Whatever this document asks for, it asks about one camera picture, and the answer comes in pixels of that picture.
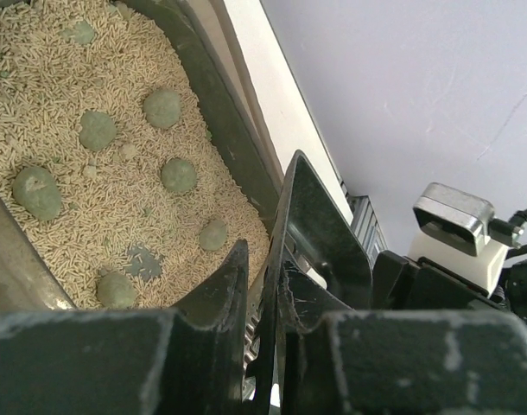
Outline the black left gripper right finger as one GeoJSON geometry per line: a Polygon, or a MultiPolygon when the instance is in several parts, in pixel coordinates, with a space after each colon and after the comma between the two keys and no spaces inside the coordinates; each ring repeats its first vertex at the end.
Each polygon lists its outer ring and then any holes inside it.
{"type": "Polygon", "coordinates": [[[298,271],[277,300],[284,414],[527,414],[527,326],[488,310],[352,310],[298,271]]]}

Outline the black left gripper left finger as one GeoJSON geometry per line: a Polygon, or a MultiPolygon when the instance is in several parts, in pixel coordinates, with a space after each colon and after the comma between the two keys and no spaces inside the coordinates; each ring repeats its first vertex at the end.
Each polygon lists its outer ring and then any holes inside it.
{"type": "Polygon", "coordinates": [[[174,306],[0,313],[0,414],[239,414],[248,246],[174,306]]]}

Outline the black slotted litter scoop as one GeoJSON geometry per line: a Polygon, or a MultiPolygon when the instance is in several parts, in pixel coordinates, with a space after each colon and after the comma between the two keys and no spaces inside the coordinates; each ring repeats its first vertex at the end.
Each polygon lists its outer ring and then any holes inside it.
{"type": "Polygon", "coordinates": [[[270,410],[283,389],[284,414],[342,409],[339,337],[332,317],[371,307],[370,261],[308,157],[297,150],[283,181],[258,304],[256,380],[249,414],[270,410]]]}

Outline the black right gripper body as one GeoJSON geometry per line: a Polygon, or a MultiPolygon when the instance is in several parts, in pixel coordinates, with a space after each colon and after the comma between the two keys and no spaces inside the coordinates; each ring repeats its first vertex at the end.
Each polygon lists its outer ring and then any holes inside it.
{"type": "Polygon", "coordinates": [[[486,297],[463,278],[428,259],[414,262],[383,251],[372,270],[375,310],[499,310],[527,324],[527,260],[504,267],[486,297]]]}

